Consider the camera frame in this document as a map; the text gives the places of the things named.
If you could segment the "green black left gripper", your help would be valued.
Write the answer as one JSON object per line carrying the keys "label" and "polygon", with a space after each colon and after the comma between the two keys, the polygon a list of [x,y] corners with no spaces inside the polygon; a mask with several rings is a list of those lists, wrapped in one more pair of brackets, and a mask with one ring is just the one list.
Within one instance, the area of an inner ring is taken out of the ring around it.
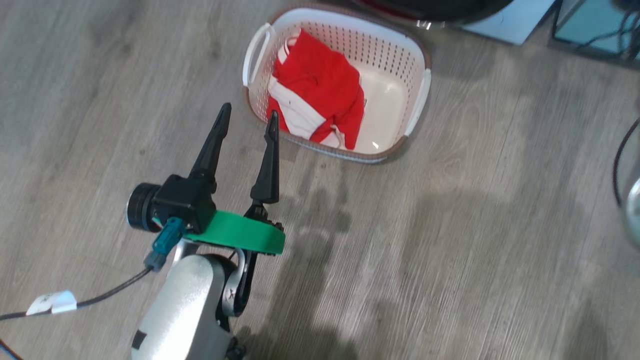
{"label": "green black left gripper", "polygon": [[[217,191],[216,173],[220,152],[227,136],[233,106],[226,102],[221,106],[214,125],[190,171],[190,179],[208,183],[209,191]],[[275,204],[280,198],[280,148],[279,115],[272,111],[265,134],[266,148],[256,182],[250,198],[260,204]],[[216,210],[200,233],[190,230],[184,238],[194,243],[208,244],[219,248],[242,249],[263,255],[281,255],[285,248],[286,235],[282,224],[269,219],[267,209],[254,203],[244,215]]]}

